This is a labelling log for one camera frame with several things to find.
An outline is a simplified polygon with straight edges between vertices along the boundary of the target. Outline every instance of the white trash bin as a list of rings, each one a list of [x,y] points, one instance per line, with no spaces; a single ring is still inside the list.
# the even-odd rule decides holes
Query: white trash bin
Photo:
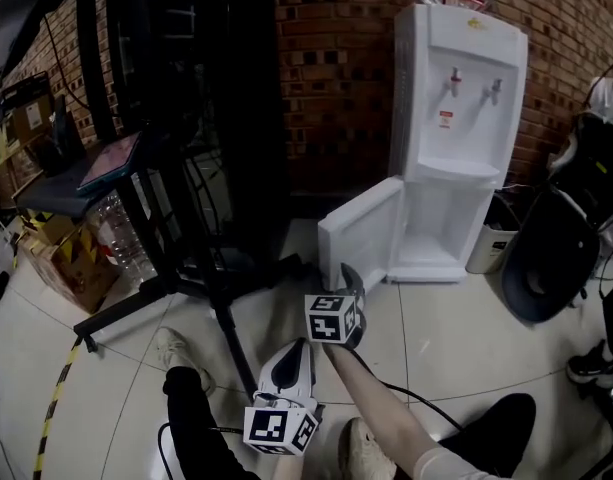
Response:
[[[471,274],[492,274],[504,262],[504,252],[519,231],[519,220],[501,196],[495,194],[486,214],[466,270]]]

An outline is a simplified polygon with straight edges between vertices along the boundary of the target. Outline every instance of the white shirt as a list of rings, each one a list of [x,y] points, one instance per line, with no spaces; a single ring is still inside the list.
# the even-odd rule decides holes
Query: white shirt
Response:
[[[460,456],[446,448],[433,448],[415,464],[415,480],[499,480],[497,476],[478,471]]]

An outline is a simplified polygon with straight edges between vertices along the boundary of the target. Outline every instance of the black pants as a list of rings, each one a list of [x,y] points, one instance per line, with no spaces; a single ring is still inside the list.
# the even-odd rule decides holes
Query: black pants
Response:
[[[192,368],[171,368],[166,374],[168,420],[175,451],[186,480],[259,480],[244,471],[219,432],[202,390],[199,374]],[[530,395],[509,395],[463,432],[440,441],[481,471],[511,477],[522,460],[535,422],[535,402]],[[396,479],[407,475],[397,471]]]

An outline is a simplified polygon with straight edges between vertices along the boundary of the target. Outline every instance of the water dispenser door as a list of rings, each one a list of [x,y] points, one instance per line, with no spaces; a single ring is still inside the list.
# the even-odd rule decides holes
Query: water dispenser door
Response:
[[[404,229],[404,182],[387,178],[319,223],[319,267],[324,287],[343,287],[340,265],[353,267],[368,292],[392,265],[395,244]]]

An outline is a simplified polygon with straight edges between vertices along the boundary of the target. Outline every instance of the beige shoe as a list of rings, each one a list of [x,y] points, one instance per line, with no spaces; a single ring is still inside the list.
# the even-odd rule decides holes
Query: beige shoe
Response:
[[[188,343],[181,334],[169,327],[160,327],[155,333],[155,346],[159,361],[166,371],[176,366],[193,368],[199,373],[206,396],[210,396],[215,391],[213,376],[191,359]]]
[[[343,480],[393,480],[397,471],[361,418],[353,418],[344,426],[338,460]]]

